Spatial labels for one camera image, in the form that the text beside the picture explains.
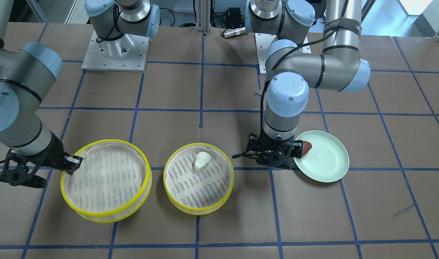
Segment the brown red bun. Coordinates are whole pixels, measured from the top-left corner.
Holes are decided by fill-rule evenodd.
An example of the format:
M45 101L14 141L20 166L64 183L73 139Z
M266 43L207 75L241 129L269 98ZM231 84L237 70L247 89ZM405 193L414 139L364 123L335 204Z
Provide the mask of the brown red bun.
M310 149L312 149L312 147L313 146L310 142L303 141L302 142L302 157L305 156L310 151Z

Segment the yellow bamboo steamer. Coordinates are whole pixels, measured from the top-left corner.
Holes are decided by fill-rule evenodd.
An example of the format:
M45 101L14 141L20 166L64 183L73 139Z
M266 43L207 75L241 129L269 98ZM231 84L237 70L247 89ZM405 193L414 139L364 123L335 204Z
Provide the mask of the yellow bamboo steamer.
M75 154L79 169L63 172L60 191L78 215L95 223L114 223L135 213L151 192L153 175L145 154L118 139L92 142Z
M198 171L194 161L201 151L212 159ZM203 216L221 208L230 198L235 181L233 165L218 147L208 143L191 143L176 150L167 160L163 183L169 200L180 211Z

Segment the light green plate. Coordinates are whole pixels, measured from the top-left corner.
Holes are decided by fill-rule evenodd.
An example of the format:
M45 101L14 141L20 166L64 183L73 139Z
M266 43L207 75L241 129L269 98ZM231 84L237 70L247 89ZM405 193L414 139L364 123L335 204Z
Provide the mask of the light green plate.
M307 131L297 136L296 140L312 145L304 156L294 159L296 166L306 176L330 183L346 175L349 168L348 152L335 136L323 131Z

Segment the white steamed bun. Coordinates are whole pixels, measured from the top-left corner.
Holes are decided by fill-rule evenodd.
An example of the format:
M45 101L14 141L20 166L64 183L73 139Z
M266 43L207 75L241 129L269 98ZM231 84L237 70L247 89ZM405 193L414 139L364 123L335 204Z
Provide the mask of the white steamed bun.
M194 161L194 169L201 171L209 164L211 159L212 157L208 152L206 151L199 152Z

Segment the black device box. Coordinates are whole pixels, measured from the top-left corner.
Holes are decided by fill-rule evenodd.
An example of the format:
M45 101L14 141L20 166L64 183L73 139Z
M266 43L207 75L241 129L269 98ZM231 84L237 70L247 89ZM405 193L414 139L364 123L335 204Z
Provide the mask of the black device box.
M241 21L241 11L239 7L229 7L226 10L225 21L229 24Z

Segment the aluminium frame post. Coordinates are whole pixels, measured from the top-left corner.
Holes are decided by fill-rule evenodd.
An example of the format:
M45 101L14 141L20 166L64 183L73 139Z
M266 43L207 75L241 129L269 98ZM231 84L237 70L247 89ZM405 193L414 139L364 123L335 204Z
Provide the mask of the aluminium frame post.
M202 32L206 35L210 34L211 31L211 0L195 0L194 10L195 10L195 30Z

